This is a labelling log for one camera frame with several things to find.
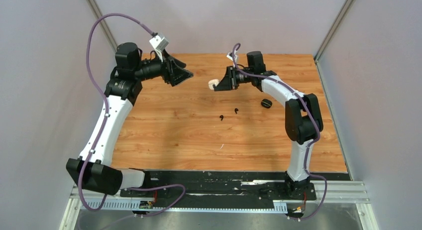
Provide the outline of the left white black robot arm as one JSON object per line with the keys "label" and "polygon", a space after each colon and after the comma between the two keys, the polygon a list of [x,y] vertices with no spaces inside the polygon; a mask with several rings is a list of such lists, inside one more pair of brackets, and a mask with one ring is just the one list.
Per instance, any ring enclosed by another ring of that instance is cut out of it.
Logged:
{"label": "left white black robot arm", "polygon": [[135,43],[117,47],[116,66],[106,85],[105,103],[94,131],[79,157],[66,163],[67,172],[81,189],[115,195],[121,189],[133,188],[141,197],[152,192],[152,183],[145,179],[143,170],[119,170],[112,168],[111,162],[116,141],[142,90],[142,82],[161,77],[174,87],[193,77],[186,64],[167,51],[153,53],[153,59],[142,60],[142,50]]}

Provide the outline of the black earbud charging case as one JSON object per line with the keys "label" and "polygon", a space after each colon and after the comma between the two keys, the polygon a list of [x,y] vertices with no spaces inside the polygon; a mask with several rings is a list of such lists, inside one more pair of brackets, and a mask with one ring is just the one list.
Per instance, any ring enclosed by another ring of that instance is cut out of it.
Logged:
{"label": "black earbud charging case", "polygon": [[272,104],[273,103],[269,99],[263,99],[261,101],[261,106],[264,107],[264,108],[266,108],[266,109],[271,108],[272,107]]}

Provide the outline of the white earbud charging case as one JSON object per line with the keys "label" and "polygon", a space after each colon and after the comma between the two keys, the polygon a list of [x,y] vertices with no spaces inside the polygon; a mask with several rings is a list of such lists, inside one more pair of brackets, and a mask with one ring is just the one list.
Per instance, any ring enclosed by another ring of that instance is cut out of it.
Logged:
{"label": "white earbud charging case", "polygon": [[208,87],[210,90],[214,90],[220,83],[219,79],[212,79],[208,82]]}

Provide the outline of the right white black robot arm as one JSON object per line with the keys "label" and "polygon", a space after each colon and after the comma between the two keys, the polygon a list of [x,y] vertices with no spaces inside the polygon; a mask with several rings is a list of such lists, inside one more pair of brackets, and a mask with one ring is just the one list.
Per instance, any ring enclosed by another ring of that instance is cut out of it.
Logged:
{"label": "right white black robot arm", "polygon": [[323,122],[318,98],[292,88],[273,71],[268,71],[260,51],[247,53],[247,66],[240,69],[233,63],[225,76],[209,81],[212,91],[236,90],[240,84],[251,83],[272,96],[285,110],[285,131],[292,143],[290,164],[283,193],[296,199],[310,187],[309,165],[314,144],[320,139]]}

